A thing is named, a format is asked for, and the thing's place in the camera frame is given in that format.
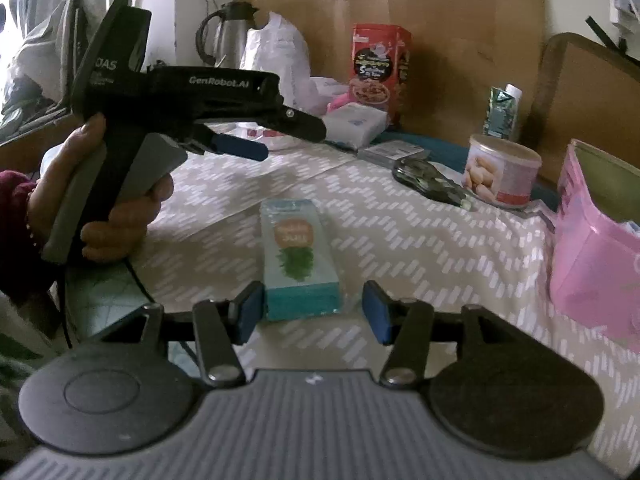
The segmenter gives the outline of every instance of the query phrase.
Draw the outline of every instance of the orange label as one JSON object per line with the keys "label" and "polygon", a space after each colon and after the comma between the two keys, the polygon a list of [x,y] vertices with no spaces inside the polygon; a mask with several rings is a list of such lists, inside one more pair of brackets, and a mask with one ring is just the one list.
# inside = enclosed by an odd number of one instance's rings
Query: orange label
{"label": "orange label", "polygon": [[290,218],[278,222],[274,228],[278,247],[311,247],[314,243],[314,229],[306,220]]}

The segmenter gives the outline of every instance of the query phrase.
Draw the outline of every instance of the teal cloth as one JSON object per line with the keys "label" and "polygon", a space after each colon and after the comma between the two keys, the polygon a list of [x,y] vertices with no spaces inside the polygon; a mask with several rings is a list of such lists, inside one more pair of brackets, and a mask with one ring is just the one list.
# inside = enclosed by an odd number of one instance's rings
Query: teal cloth
{"label": "teal cloth", "polygon": [[[80,341],[147,303],[124,264],[70,267],[66,281],[68,322]],[[195,343],[188,345],[195,351]],[[178,343],[169,343],[168,358],[191,377],[200,375],[197,365]]]}
{"label": "teal cloth", "polygon": [[340,286],[337,282],[267,289],[267,319],[282,321],[322,316],[340,310]]}

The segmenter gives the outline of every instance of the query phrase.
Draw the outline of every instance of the pivot screw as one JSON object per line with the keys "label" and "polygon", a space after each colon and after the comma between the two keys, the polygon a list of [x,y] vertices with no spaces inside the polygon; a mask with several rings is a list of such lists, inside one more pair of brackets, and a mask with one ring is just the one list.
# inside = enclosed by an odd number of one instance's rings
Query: pivot screw
{"label": "pivot screw", "polygon": [[210,368],[207,375],[212,381],[228,383],[240,376],[240,370],[233,365],[219,365]]}
{"label": "pivot screw", "polygon": [[385,374],[385,381],[393,386],[407,386],[415,380],[415,372],[411,368],[391,368]]}

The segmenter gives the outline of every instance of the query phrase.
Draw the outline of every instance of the clothes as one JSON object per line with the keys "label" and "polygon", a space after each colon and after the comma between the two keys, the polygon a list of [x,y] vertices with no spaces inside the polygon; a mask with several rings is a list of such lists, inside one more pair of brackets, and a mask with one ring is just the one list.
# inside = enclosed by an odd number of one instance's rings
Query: clothes
{"label": "clothes", "polygon": [[18,415],[24,380],[61,352],[24,320],[0,292],[0,474],[35,445]]}
{"label": "clothes", "polygon": [[48,290],[56,267],[44,262],[26,227],[27,200],[35,183],[15,171],[0,172],[0,291],[15,304]]}

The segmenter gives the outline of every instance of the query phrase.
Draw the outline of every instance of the cardboard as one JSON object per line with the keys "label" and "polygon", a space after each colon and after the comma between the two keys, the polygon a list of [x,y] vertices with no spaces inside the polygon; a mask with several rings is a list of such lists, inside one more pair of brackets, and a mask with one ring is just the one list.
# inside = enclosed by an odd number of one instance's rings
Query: cardboard
{"label": "cardboard", "polygon": [[512,83],[530,108],[545,30],[544,0],[248,0],[294,23],[313,75],[347,81],[354,23],[401,25],[414,38],[402,126],[468,146],[489,88]]}
{"label": "cardboard", "polygon": [[71,132],[81,125],[80,118],[69,114],[0,144],[0,171],[33,173],[39,170],[40,162],[47,150],[65,142]]}
{"label": "cardboard", "polygon": [[520,141],[542,156],[556,183],[571,139],[640,168],[640,67],[569,32],[546,46],[531,114]]}

